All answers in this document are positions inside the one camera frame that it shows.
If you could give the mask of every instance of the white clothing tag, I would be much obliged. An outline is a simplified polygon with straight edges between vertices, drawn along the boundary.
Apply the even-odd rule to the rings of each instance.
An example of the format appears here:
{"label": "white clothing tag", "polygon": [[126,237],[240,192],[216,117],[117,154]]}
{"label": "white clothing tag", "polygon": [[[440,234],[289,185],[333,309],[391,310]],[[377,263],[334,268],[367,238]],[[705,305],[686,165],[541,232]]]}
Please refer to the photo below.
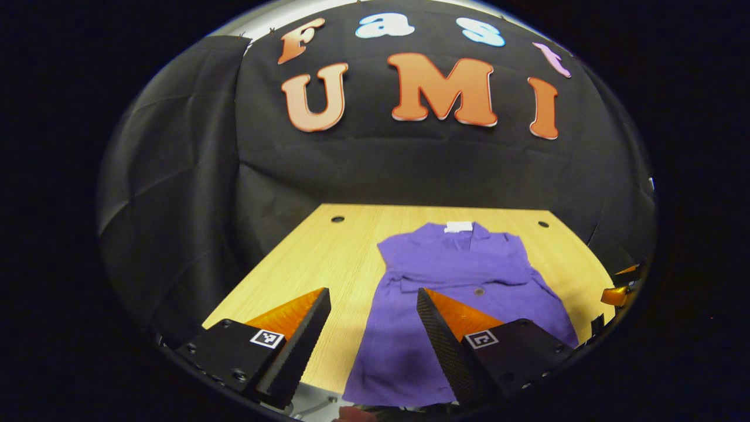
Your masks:
{"label": "white clothing tag", "polygon": [[443,233],[458,233],[459,231],[474,231],[472,222],[448,222]]}

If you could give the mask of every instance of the wooden table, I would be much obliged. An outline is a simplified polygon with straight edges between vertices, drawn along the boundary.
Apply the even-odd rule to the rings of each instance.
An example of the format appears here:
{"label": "wooden table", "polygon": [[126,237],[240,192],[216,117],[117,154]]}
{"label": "wooden table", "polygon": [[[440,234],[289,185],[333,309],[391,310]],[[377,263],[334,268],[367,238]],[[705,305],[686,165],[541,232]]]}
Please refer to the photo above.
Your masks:
{"label": "wooden table", "polygon": [[[343,216],[342,222],[332,218]],[[520,236],[529,262],[562,299],[580,342],[591,320],[614,307],[600,302],[612,281],[586,245],[549,211],[436,206],[323,204],[240,282],[203,322],[247,321],[312,290],[327,287],[331,314],[301,382],[343,393],[365,331],[375,288],[386,271],[377,243],[428,222],[474,221]],[[539,222],[549,224],[548,228]]]}

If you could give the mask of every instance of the orange letter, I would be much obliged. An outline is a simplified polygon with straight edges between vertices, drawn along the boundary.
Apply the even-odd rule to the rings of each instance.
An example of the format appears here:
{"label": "orange letter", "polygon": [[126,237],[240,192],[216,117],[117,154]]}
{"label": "orange letter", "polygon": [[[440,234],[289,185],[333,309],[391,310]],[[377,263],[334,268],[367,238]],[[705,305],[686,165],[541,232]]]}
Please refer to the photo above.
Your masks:
{"label": "orange letter", "polygon": [[279,57],[279,65],[304,53],[307,47],[300,45],[300,43],[309,43],[315,35],[315,29],[313,28],[319,28],[323,26],[323,23],[326,23],[326,20],[319,17],[312,22],[305,23],[303,26],[287,32],[286,35],[281,37],[284,49],[281,51],[281,57]]}
{"label": "orange letter", "polygon": [[305,132],[324,131],[333,127],[344,115],[344,72],[349,69],[346,63],[325,66],[318,71],[318,78],[325,84],[327,105],[322,113],[311,113],[308,108],[308,94],[305,87],[310,83],[310,75],[299,75],[281,85],[286,93],[286,108],[289,120],[295,128]]}
{"label": "orange letter", "polygon": [[428,110],[419,100],[421,92],[438,119],[444,120],[461,96],[456,120],[467,125],[495,126],[497,116],[490,101],[491,65],[474,59],[460,59],[448,77],[443,77],[433,62],[418,53],[399,53],[388,57],[398,69],[401,100],[393,113],[396,120],[418,121]]}
{"label": "orange letter", "polygon": [[544,139],[557,139],[557,128],[555,127],[555,97],[557,89],[549,83],[530,77],[529,85],[534,88],[536,96],[536,118],[529,125],[531,133]]}

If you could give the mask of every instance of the shirt collar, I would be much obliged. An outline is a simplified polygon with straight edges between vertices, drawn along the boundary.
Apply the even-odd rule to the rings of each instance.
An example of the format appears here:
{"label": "shirt collar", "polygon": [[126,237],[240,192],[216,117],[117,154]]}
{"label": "shirt collar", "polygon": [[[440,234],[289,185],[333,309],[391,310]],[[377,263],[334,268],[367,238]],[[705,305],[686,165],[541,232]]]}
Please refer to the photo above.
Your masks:
{"label": "shirt collar", "polygon": [[[472,240],[486,240],[490,238],[490,232],[478,222],[473,222],[472,226],[474,227],[474,231],[471,235]],[[417,245],[429,243],[430,241],[441,239],[445,235],[444,230],[446,227],[446,225],[427,223],[415,230],[409,238]]]}

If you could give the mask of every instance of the pink letter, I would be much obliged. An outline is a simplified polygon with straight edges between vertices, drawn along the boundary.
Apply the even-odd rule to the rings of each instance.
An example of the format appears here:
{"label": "pink letter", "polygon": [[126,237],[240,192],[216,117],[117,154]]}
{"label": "pink letter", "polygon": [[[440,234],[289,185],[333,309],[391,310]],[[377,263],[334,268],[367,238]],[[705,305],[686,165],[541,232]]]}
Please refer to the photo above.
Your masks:
{"label": "pink letter", "polygon": [[540,43],[531,44],[534,44],[534,47],[540,49],[541,52],[544,53],[544,57],[547,58],[547,61],[550,62],[550,65],[552,65],[552,67],[555,68],[556,71],[558,71],[564,77],[570,77],[570,72],[560,64],[560,56],[550,50],[550,47],[547,47],[544,44]]}

